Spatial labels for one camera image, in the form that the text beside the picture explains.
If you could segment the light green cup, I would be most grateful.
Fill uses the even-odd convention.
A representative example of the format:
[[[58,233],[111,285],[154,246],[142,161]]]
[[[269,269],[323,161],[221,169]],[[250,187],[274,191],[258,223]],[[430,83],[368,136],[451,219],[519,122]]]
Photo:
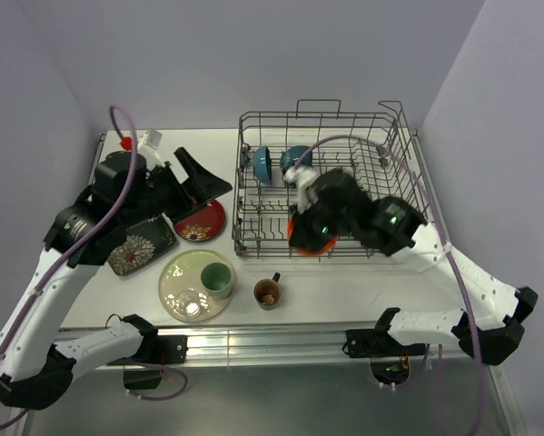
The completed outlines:
[[[201,284],[211,297],[223,300],[232,291],[232,271],[224,263],[210,263],[201,272]]]

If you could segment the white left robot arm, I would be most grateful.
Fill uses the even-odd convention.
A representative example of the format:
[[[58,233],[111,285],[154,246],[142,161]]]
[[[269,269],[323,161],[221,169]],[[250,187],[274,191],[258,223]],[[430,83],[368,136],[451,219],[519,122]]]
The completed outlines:
[[[136,314],[78,340],[57,342],[55,337],[77,296],[125,243],[129,230],[163,216],[178,223],[232,190],[184,148],[174,155],[187,173],[183,182],[168,163],[148,169],[140,154],[108,154],[75,203],[55,217],[31,282],[0,331],[4,406],[43,410],[100,366],[154,358],[158,330]]]

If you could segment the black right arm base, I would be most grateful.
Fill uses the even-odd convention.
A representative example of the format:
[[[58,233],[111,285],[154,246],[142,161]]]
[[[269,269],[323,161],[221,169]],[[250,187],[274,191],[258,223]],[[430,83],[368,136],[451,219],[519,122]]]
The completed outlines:
[[[350,359],[369,360],[370,376],[379,389],[396,391],[428,369],[429,345],[401,345],[375,329],[351,329],[345,336],[341,351]]]

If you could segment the blue ceramic bowl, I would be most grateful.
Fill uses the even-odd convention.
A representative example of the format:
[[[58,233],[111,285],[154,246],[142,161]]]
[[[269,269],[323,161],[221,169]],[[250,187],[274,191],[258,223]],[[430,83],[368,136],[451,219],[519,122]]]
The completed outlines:
[[[272,184],[272,159],[269,148],[260,146],[253,154],[252,172],[255,179],[264,184]]]

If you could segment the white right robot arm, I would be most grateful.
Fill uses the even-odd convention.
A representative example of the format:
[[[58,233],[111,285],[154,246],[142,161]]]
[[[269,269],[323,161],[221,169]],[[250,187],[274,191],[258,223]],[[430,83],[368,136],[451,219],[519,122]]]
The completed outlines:
[[[318,173],[293,166],[284,180],[297,192],[288,237],[294,250],[316,254],[337,238],[350,236],[426,277],[459,305],[442,312],[388,308],[368,333],[349,336],[351,357],[423,352],[427,344],[457,345],[477,362],[497,366],[519,348],[523,323],[538,301],[534,290],[493,277],[443,239],[409,203],[397,196],[371,199],[341,168]]]

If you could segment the dark bowl beige inside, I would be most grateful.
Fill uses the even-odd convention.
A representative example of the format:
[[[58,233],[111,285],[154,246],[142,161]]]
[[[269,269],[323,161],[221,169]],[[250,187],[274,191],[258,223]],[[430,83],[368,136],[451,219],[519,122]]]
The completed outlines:
[[[284,151],[280,158],[282,174],[285,174],[309,149],[310,147],[306,145],[295,145]],[[301,166],[312,167],[312,157],[313,153],[307,154],[302,160]]]

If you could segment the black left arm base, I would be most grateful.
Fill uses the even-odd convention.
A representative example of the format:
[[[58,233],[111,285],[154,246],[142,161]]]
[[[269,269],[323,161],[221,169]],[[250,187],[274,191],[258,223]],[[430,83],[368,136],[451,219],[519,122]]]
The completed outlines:
[[[157,343],[146,357],[131,357],[114,360],[108,367],[123,369],[123,385],[132,395],[147,401],[158,400],[146,394],[159,387],[162,382],[181,382],[171,396],[182,394],[189,383],[188,377],[176,365],[186,361],[188,338],[185,335],[159,335]]]

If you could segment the orange plastic bowl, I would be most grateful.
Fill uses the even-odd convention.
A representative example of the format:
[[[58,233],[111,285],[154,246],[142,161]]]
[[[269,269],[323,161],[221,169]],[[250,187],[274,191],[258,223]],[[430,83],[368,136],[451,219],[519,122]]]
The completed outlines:
[[[330,240],[318,243],[296,243],[293,239],[294,229],[294,219],[291,218],[287,224],[288,244],[290,248],[302,256],[322,256],[332,250],[338,241],[337,237],[333,237]]]

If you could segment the dark brown mug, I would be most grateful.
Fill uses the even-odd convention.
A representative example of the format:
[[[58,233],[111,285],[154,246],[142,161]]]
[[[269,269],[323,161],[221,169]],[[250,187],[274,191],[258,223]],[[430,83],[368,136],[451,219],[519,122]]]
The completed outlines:
[[[276,272],[272,278],[259,280],[253,287],[253,297],[264,310],[274,309],[282,297],[281,274]]]

